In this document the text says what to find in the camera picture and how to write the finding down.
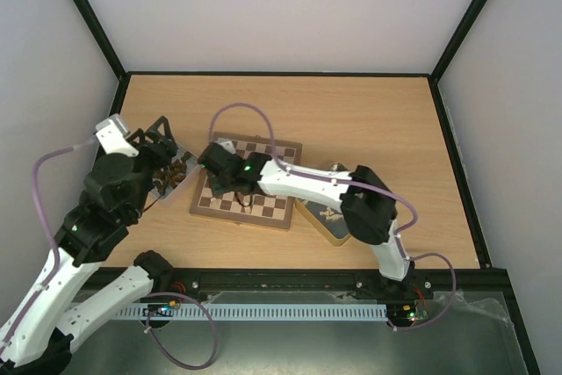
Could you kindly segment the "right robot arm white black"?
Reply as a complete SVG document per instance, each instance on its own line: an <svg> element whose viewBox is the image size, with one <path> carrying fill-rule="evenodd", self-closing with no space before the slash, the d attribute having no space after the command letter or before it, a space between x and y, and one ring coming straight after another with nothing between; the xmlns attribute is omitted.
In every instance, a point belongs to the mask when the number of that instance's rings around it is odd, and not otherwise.
<svg viewBox="0 0 562 375"><path fill-rule="evenodd" d="M242 157L232 141L212 141L198 158L216 193L286 196L307 200L341 213L349 234L369 245L378 260L385 291L399 298L414 286L410 259L399 232L413 226L417 213L391 192L368 167L328 171L280 159L277 146Z"/></svg>

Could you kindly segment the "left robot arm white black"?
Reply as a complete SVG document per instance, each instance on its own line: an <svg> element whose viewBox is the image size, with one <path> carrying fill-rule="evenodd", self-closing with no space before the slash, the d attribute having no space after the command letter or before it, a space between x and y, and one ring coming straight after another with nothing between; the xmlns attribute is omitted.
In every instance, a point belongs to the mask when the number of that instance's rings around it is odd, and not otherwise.
<svg viewBox="0 0 562 375"><path fill-rule="evenodd" d="M3 374L59 374L83 342L121 308L168 285L172 265L153 250L82 304L72 300L138 224L155 174L171 164L178 146L161 116L130 132L114 114L92 138L104 154L84 177L78 204L61 227L44 229L50 251L41 273L1 328Z"/></svg>

